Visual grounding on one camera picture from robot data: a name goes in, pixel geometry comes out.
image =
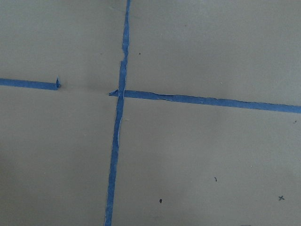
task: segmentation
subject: torn tape end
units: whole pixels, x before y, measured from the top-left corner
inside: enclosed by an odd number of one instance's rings
[[[119,90],[114,90],[112,92],[109,93],[109,96],[115,96],[115,97],[118,97],[118,93],[119,93]]]

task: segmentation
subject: blue tape strip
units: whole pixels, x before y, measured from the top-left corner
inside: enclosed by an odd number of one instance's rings
[[[41,82],[41,81],[25,81],[14,79],[0,79],[0,85],[2,86],[15,86],[34,89],[49,89],[58,90],[60,88],[60,80],[57,78],[55,83]]]
[[[113,146],[112,146],[112,154],[111,154],[108,198],[107,198],[107,206],[106,206],[106,210],[105,210],[105,222],[104,222],[105,226],[111,226],[111,223],[112,223],[115,180],[116,180],[118,152],[119,152],[119,130],[120,130],[120,124],[121,124],[122,115],[123,115],[124,93],[125,93],[125,88],[126,88],[126,77],[127,77],[130,4],[131,4],[131,0],[127,0],[127,10],[126,10],[126,16],[125,16],[125,22],[124,22],[123,42],[122,42],[124,59],[123,59],[123,61],[121,61],[120,72],[119,72],[119,90],[120,90],[120,92],[117,95],[118,101],[117,101],[117,106],[116,106],[116,120],[115,120],[115,126],[114,126]]]
[[[118,95],[119,95],[118,90],[115,90],[110,93],[110,96],[117,97]],[[301,106],[244,102],[244,101],[230,100],[230,99],[216,99],[211,97],[164,95],[164,94],[156,94],[156,93],[132,91],[132,90],[126,90],[124,96],[131,97],[131,98],[140,98],[140,99],[149,99],[149,100],[167,100],[173,102],[182,102],[182,103],[199,104],[199,105],[216,105],[216,106],[225,106],[225,107],[259,109],[259,110],[276,111],[276,112],[301,113]]]

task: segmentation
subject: horizontal tape strip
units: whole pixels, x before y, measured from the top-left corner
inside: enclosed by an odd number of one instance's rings
[[[117,97],[119,94],[118,89],[111,92],[110,96]],[[149,100],[167,100],[173,102],[199,104],[199,105],[215,105],[215,106],[225,106],[225,107],[238,107],[238,108],[248,108],[248,109],[259,109],[266,111],[276,111],[276,112],[290,112],[290,113],[301,113],[301,106],[294,105],[278,105],[269,103],[257,103],[257,102],[244,102],[239,100],[231,99],[216,99],[211,97],[193,97],[185,95],[164,95],[156,94],[151,92],[143,91],[133,91],[126,90],[125,97],[130,98],[140,98]]]
[[[14,80],[14,79],[0,79],[0,85],[2,86],[14,86],[33,89],[49,89],[58,90],[60,88],[60,80],[57,78],[55,83],[41,82],[41,81],[26,81],[26,80]]]

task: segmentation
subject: vertical tape strip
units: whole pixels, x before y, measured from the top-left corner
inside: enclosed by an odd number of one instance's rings
[[[111,226],[112,223],[112,212],[114,203],[114,191],[115,191],[115,180],[117,172],[117,162],[118,162],[118,152],[119,152],[119,130],[123,115],[123,105],[124,105],[124,92],[126,88],[126,77],[127,77],[127,56],[128,56],[128,46],[129,46],[129,10],[130,10],[131,0],[127,0],[127,10],[124,22],[123,31],[123,42],[122,49],[124,52],[124,59],[121,61],[120,72],[119,72],[119,94],[116,106],[116,120],[114,126],[113,135],[113,146],[111,154],[111,164],[110,164],[110,175],[109,175],[109,186],[108,186],[108,198],[107,206],[105,210],[105,226]]]

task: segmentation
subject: concrete floor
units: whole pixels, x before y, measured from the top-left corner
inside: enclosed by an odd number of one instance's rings
[[[103,224],[125,8],[0,0],[0,78],[62,83],[0,86],[1,226]],[[126,89],[301,105],[300,11],[133,0]],[[295,113],[126,98],[112,225],[300,225],[300,130]]]

